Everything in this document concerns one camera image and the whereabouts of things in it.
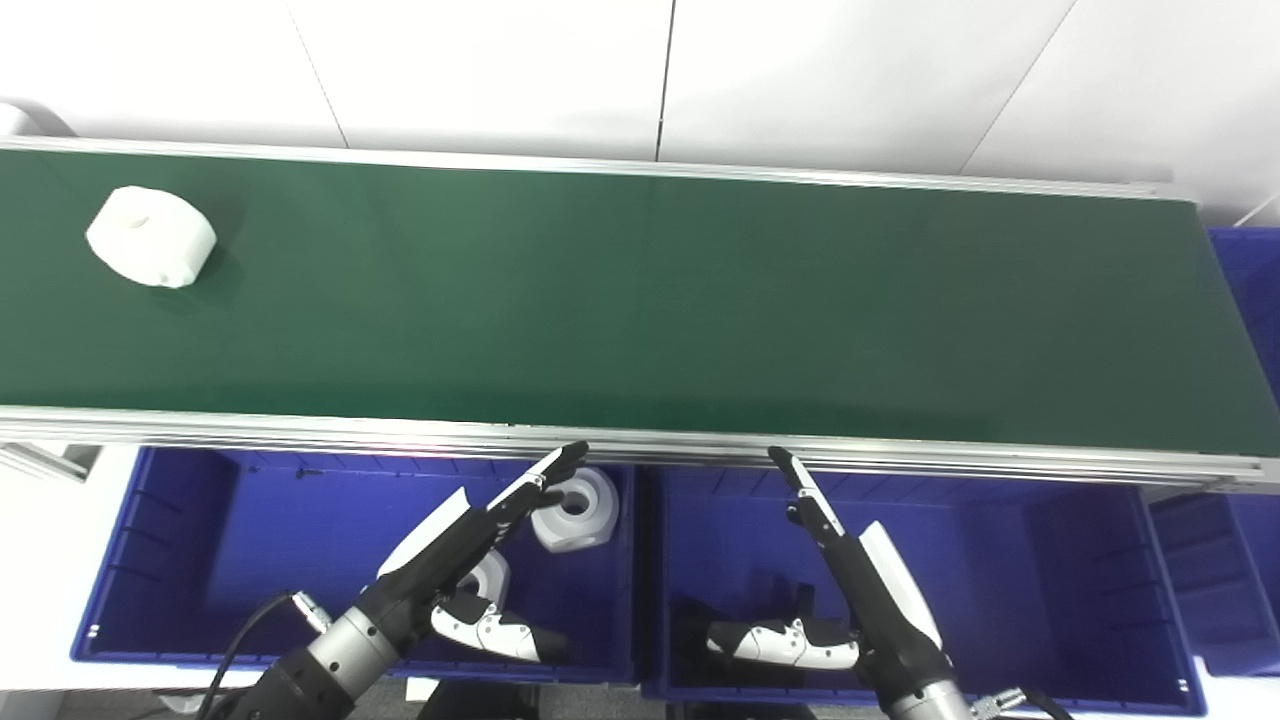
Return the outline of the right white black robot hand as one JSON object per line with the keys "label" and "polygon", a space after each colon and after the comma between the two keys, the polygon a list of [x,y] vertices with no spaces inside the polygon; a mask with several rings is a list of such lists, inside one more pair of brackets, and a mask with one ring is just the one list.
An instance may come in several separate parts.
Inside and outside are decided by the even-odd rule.
{"label": "right white black robot hand", "polygon": [[892,717],[922,712],[960,717],[963,693],[925,598],[879,521],[849,532],[803,461],[771,446],[768,455],[795,493],[787,519],[815,542],[841,592],[851,629],[817,618],[712,623],[709,651],[741,661],[801,670],[852,671]]}

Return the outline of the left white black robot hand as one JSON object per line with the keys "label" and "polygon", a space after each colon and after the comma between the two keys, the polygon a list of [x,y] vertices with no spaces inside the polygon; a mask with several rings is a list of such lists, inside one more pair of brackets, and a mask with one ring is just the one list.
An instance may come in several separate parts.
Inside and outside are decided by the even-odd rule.
{"label": "left white black robot hand", "polygon": [[550,451],[532,464],[484,507],[466,498],[448,527],[411,557],[379,573],[355,601],[357,628],[385,641],[397,659],[431,633],[508,659],[562,664],[570,659],[567,639],[497,610],[460,583],[525,518],[562,498],[556,487],[581,466],[589,442],[576,441]]}

